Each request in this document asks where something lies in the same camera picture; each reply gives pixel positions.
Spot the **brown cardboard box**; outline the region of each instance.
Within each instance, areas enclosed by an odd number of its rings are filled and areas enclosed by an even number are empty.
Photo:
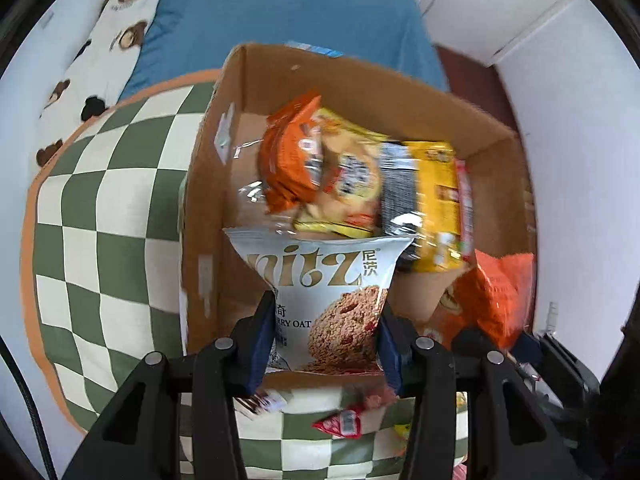
[[[262,207],[238,192],[259,181],[258,144],[252,141],[262,137],[268,114],[312,89],[322,95],[323,106],[373,131],[398,140],[448,140],[466,160],[476,248],[493,256],[535,250],[526,162],[508,127],[450,94],[373,64],[284,46],[238,46],[225,62],[188,174],[182,281],[188,297],[190,352],[228,335],[238,319],[254,312],[266,290],[222,228],[269,221]],[[225,135],[220,128],[223,114],[222,124],[230,124],[227,160],[220,159],[218,149]],[[396,273],[390,304],[420,329],[457,274]],[[205,302],[202,296],[208,291]],[[313,376],[300,381],[318,383]]]

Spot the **silver screw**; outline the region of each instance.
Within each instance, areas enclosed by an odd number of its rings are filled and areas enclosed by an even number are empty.
[[[145,363],[149,366],[157,365],[162,361],[162,354],[160,352],[149,352],[145,355]]]
[[[229,350],[234,345],[234,340],[230,337],[220,337],[216,339],[215,345],[218,350]]]
[[[431,350],[435,343],[430,337],[419,337],[415,340],[415,345],[423,350]]]
[[[491,350],[490,352],[488,352],[486,358],[489,359],[489,362],[493,363],[494,365],[501,365],[504,361],[504,355],[502,355],[502,353],[498,352],[497,350]]]

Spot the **blue fabric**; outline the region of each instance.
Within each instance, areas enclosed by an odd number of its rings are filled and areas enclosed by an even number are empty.
[[[160,0],[120,99],[220,68],[234,46],[249,41],[332,48],[448,89],[414,0]]]

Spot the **barcode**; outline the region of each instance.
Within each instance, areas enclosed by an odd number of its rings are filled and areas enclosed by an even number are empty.
[[[356,412],[345,410],[340,414],[340,433],[344,436],[356,434]]]

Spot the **white snack package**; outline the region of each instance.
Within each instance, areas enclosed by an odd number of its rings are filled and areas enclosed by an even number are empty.
[[[270,367],[320,374],[372,372],[375,331],[402,251],[413,237],[299,240],[225,229],[276,295]]]

